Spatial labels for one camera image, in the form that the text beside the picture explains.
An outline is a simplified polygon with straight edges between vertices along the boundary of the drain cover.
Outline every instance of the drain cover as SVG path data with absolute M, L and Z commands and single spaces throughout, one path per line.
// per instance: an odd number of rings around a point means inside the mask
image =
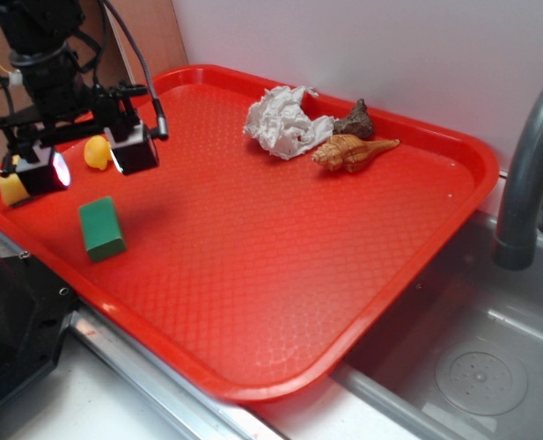
M 526 371 L 520 361 L 482 341 L 459 344 L 443 353 L 436 379 L 450 403 L 478 415 L 507 413 L 526 395 Z

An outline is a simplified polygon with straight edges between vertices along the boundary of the faucet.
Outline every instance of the faucet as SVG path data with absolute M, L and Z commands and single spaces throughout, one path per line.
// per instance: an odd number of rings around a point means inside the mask
M 543 90 L 526 120 L 508 172 L 494 234 L 495 263 L 509 270 L 529 267 L 537 228 L 543 232 Z

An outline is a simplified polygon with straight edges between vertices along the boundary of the tray rim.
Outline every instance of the tray rim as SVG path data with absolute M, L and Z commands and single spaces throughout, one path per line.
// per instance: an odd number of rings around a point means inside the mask
M 290 85 L 209 64 L 197 64 L 172 69 L 156 76 L 154 81 L 156 90 L 158 94 L 160 94 L 167 90 L 171 90 L 174 87 L 189 84 L 204 83 L 217 86 L 217 84 L 225 83 L 225 80 L 228 78 L 233 79 L 233 81 L 237 81 L 238 79 L 240 81 L 249 80 L 249 86 L 241 87 L 237 92 L 252 96 L 254 100 L 260 99 L 262 89 L 270 90 L 276 85 Z M 325 94 L 321 94 L 321 97 L 324 102 L 335 107 L 342 107 L 345 105 L 347 108 L 352 106 L 352 102 L 347 100 Z M 135 105 L 142 105 L 149 101 L 150 99 L 148 97 L 140 97 L 134 100 Z M 378 116 L 382 119 L 395 120 L 402 125 L 411 125 L 417 132 L 435 133 L 444 136 L 449 140 L 453 139 L 455 142 L 469 146 L 470 154 L 480 160 L 479 169 L 474 170 L 474 173 L 472 173 L 474 179 L 473 192 L 471 192 L 469 197 L 465 199 L 458 209 L 446 218 L 435 233 L 436 238 L 431 237 L 425 245 L 410 258 L 407 264 L 404 265 L 404 271 L 411 270 L 417 274 L 468 220 L 471 214 L 477 209 L 479 203 L 493 189 L 499 177 L 498 161 L 491 149 L 475 137 L 370 106 L 368 107 L 368 112 L 370 115 Z M 52 252 L 47 251 L 45 246 L 40 244 L 37 240 L 22 234 L 18 226 L 13 222 L 7 221 L 1 212 L 0 230 L 19 246 L 28 249 L 33 255 L 37 255 L 47 265 L 56 270 L 57 273 L 68 281 L 77 292 L 87 292 L 85 295 L 87 298 L 94 296 L 96 298 L 95 302 L 87 300 L 86 302 L 91 303 L 96 311 L 105 315 L 126 333 L 129 333 L 137 340 L 139 340 L 136 336 L 138 333 L 143 333 L 144 336 L 148 336 L 145 337 L 143 341 L 139 342 L 168 363 L 172 368 L 178 369 L 176 364 L 183 364 L 186 367 L 191 365 L 191 368 L 181 368 L 179 369 L 179 372 L 206 391 L 234 402 L 261 402 L 276 399 L 298 391 L 303 387 L 324 378 L 326 374 L 339 363 L 342 357 L 347 353 L 348 348 L 352 347 L 354 342 L 367 331 L 369 326 L 379 318 L 395 298 L 402 293 L 408 283 L 411 282 L 408 280 L 407 275 L 402 276 L 400 273 L 396 274 L 387 283 L 386 289 L 387 291 L 396 291 L 397 293 L 386 295 L 387 298 L 384 299 L 383 290 L 380 291 L 375 299 L 371 301 L 371 307 L 368 306 L 365 309 L 362 309 L 358 318 L 350 323 L 338 336 L 335 342 L 331 344 L 308 368 L 292 375 L 290 378 L 274 384 L 266 384 L 265 386 L 244 386 L 224 379 L 220 373 L 194 357 L 183 346 L 176 344 L 152 328 L 150 335 L 148 335 L 147 321 L 138 316 L 134 311 L 128 309 L 124 304 L 120 303 L 119 300 L 116 300 L 114 297 L 101 291 L 90 281 L 81 277 L 77 270 L 65 263 L 61 258 L 55 256 Z M 110 310 L 103 308 L 103 298 L 110 298 Z M 177 348 L 174 353 L 172 353 L 172 346 Z

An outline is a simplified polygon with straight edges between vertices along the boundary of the green foam block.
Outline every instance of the green foam block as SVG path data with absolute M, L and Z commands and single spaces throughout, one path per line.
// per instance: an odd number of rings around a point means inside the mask
M 92 261 L 107 259 L 127 249 L 112 198 L 85 204 L 79 211 L 86 252 Z

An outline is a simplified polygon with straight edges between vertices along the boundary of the white paper towel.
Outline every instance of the white paper towel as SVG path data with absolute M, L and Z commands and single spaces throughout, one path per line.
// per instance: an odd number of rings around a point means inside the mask
M 284 160 L 307 152 L 333 134 L 335 118 L 320 116 L 311 121 L 300 107 L 305 93 L 318 96 L 311 87 L 278 86 L 266 90 L 249 108 L 243 133 L 260 142 L 270 154 Z

